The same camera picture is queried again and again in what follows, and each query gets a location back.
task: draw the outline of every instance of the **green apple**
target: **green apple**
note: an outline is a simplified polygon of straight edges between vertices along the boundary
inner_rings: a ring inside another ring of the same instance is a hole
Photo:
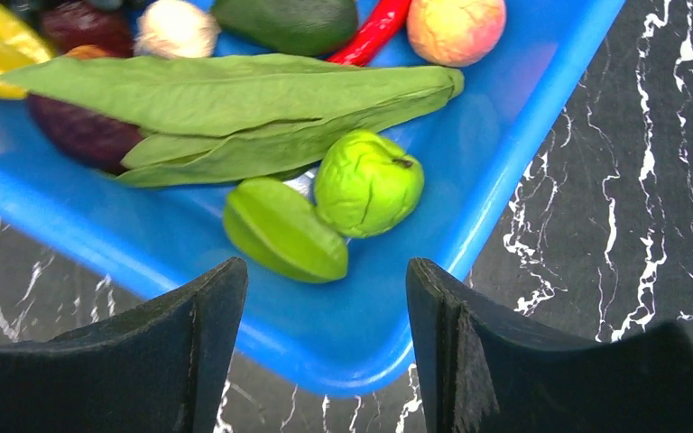
[[[315,178],[316,212],[342,235],[379,235],[416,208],[423,182],[423,168],[402,147],[356,130],[323,158]]]

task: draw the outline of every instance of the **orange-pink fruit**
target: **orange-pink fruit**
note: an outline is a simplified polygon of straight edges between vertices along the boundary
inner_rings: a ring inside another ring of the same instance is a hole
[[[423,59],[462,68],[482,59],[501,39],[504,0],[412,0],[408,38]]]

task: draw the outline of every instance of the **green leafy vegetable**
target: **green leafy vegetable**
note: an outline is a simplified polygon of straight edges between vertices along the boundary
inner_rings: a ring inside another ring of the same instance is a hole
[[[358,68],[279,53],[177,60],[58,57],[0,79],[147,131],[122,161],[131,170],[119,177],[139,187],[219,183],[296,169],[321,160],[349,131],[380,132],[426,115],[463,86],[457,69]]]
[[[304,282],[347,276],[344,239],[301,194],[272,178],[244,180],[226,197],[222,222],[230,242],[257,263]]]

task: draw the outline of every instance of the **blue plastic bin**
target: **blue plastic bin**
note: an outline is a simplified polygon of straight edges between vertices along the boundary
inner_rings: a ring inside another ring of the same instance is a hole
[[[624,0],[506,3],[504,36],[466,69],[463,94],[386,132],[425,169],[417,210],[385,235],[352,241],[342,281],[299,284],[249,262],[242,353],[333,396],[374,391],[408,368],[408,260],[466,276]],[[363,18],[374,4],[360,0]],[[220,36],[218,55],[257,52]],[[373,65],[421,63],[401,32]],[[146,299],[238,255],[220,221],[227,192],[119,185],[55,151],[22,102],[0,101],[0,217]]]

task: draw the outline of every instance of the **black table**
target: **black table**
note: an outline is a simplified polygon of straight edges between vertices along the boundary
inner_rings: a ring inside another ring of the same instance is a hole
[[[693,319],[693,0],[627,2],[467,282],[598,341]],[[0,344],[138,302],[0,220]],[[414,368],[331,400],[236,354],[215,431],[422,432]]]

